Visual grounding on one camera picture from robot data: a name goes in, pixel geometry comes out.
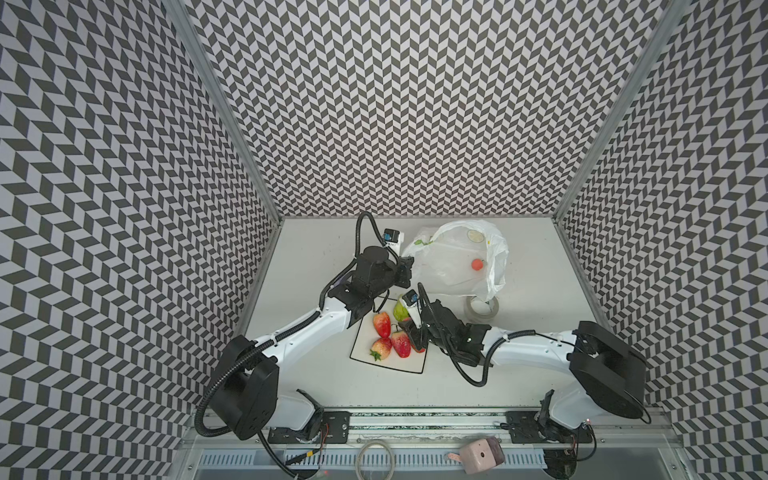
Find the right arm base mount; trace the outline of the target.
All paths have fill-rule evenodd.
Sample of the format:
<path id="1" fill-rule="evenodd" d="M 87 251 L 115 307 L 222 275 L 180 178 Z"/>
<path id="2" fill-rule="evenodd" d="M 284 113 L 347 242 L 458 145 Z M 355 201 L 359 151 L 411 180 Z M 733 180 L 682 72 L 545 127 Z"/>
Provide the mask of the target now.
<path id="1" fill-rule="evenodd" d="M 550 418 L 548 407 L 554 390 L 550 390 L 540 401 L 540 409 L 507 411 L 505 421 L 499 428 L 508 432 L 515 444 L 560 443 L 575 445 L 580 442 L 592 442 L 592 431 L 581 425 L 577 429 L 568 429 Z"/>

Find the green fake pear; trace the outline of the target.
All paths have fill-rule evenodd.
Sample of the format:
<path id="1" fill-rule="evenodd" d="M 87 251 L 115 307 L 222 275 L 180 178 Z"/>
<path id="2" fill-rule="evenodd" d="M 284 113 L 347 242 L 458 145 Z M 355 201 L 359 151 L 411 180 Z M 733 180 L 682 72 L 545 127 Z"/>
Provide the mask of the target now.
<path id="1" fill-rule="evenodd" d="M 401 302 L 397 301 L 393 308 L 393 315 L 396 321 L 402 322 L 410 318 L 410 313 L 407 307 Z"/>

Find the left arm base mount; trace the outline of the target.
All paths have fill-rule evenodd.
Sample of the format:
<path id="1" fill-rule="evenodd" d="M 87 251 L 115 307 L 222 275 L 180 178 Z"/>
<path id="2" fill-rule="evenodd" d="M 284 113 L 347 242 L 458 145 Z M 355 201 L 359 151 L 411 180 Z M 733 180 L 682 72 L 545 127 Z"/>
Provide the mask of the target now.
<path id="1" fill-rule="evenodd" d="M 328 410 L 306 391 L 280 394 L 276 410 L 267 423 L 268 441 L 274 444 L 346 444 L 351 413 Z"/>

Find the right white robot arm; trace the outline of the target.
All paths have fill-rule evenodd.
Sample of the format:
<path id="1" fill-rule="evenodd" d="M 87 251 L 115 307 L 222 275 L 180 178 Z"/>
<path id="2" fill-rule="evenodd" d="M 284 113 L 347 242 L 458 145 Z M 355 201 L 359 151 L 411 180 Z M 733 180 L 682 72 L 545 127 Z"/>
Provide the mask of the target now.
<path id="1" fill-rule="evenodd" d="M 422 285 L 404 295 L 411 317 L 401 322 L 418 350 L 441 351 L 469 385 L 487 385 L 494 366 L 525 366 L 567 374 L 569 383 L 545 394 L 537 420 L 575 430 L 603 415 L 651 422 L 642 400 L 647 360 L 603 326 L 582 321 L 573 330 L 511 331 L 465 323 Z"/>

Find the red fake strawberry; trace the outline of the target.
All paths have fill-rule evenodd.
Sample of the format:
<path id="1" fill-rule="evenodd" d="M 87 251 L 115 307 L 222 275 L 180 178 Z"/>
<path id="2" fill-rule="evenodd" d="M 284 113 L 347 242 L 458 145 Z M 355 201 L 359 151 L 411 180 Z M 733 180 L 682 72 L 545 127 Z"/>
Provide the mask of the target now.
<path id="1" fill-rule="evenodd" d="M 392 331 L 391 318 L 387 312 L 379 312 L 373 316 L 373 327 L 380 338 L 389 338 Z"/>
<path id="2" fill-rule="evenodd" d="M 391 350 L 392 350 L 391 339 L 379 338 L 371 345 L 369 350 L 369 355 L 376 362 L 384 361 L 390 356 Z"/>
<path id="3" fill-rule="evenodd" d="M 392 348 L 400 358 L 408 358 L 412 352 L 412 345 L 408 335 L 404 331 L 396 331 L 390 335 Z"/>

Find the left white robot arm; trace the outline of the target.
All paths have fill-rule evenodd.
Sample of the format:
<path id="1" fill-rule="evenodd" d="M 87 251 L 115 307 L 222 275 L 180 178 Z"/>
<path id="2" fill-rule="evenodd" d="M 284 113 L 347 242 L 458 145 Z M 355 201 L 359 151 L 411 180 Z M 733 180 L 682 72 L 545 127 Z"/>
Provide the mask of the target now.
<path id="1" fill-rule="evenodd" d="M 402 233 L 379 227 L 373 233 L 375 244 L 355 242 L 352 260 L 323 287 L 317 307 L 271 334 L 238 335 L 227 344 L 196 408 L 198 435 L 248 440 L 266 429 L 288 429 L 306 440 L 318 435 L 324 407 L 303 390 L 281 393 L 280 373 L 361 321 L 377 298 L 410 286 L 413 260 L 400 254 Z"/>

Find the white plastic bag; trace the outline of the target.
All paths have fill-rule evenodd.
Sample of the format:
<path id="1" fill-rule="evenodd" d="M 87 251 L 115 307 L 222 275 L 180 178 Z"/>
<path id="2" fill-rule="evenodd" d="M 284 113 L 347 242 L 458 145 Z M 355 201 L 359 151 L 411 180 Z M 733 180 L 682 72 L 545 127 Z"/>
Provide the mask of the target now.
<path id="1" fill-rule="evenodd" d="M 509 246 L 497 226 L 486 220 L 455 220 L 425 227 L 402 251 L 413 257 L 412 282 L 430 295 L 495 298 L 506 286 Z M 475 271 L 474 259 L 484 261 Z"/>

